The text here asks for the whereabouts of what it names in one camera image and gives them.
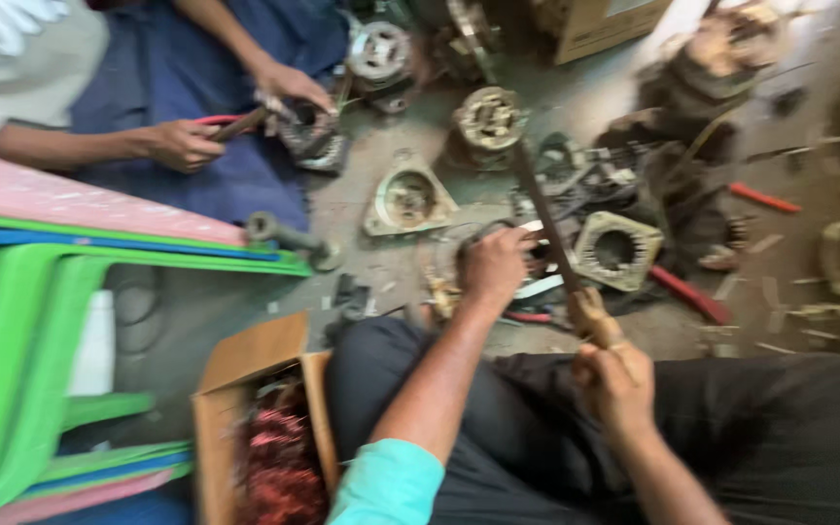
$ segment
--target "white shirt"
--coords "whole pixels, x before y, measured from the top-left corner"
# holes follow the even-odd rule
[[[105,53],[108,29],[83,0],[0,0],[0,128],[65,128]]]

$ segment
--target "dark pants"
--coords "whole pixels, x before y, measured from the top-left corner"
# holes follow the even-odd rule
[[[327,370],[352,459],[431,341],[394,318],[353,327]],[[482,361],[432,523],[643,523],[624,471],[560,354]],[[840,357],[656,364],[670,447],[735,525],[840,523]]]

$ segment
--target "chair leg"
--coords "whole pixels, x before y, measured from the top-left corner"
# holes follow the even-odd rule
[[[146,393],[111,393],[67,398],[61,432],[97,421],[141,414],[154,408],[154,396]]]

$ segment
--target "stacked plastic chair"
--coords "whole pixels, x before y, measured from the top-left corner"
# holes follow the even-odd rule
[[[236,226],[0,161],[0,522],[192,469],[185,443],[55,455],[62,432],[153,406],[65,396],[89,298],[116,263],[310,275],[293,252],[248,248]]]

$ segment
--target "hand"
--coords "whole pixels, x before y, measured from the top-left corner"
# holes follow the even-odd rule
[[[207,139],[218,129],[193,121],[158,124],[148,128],[148,157],[181,173],[194,173],[225,151],[223,145]]]
[[[336,107],[333,100],[315,80],[306,73],[293,67],[274,62],[270,57],[262,60],[262,66],[252,73],[258,89],[283,98],[286,96],[303,98],[320,106],[329,113],[334,113]]]
[[[463,287],[468,300],[504,311],[527,276],[523,252],[537,246],[536,241],[525,240],[529,235],[524,228],[505,228],[470,248]]]
[[[617,352],[584,344],[572,372],[616,452],[656,436],[653,363],[647,354],[627,341]]]

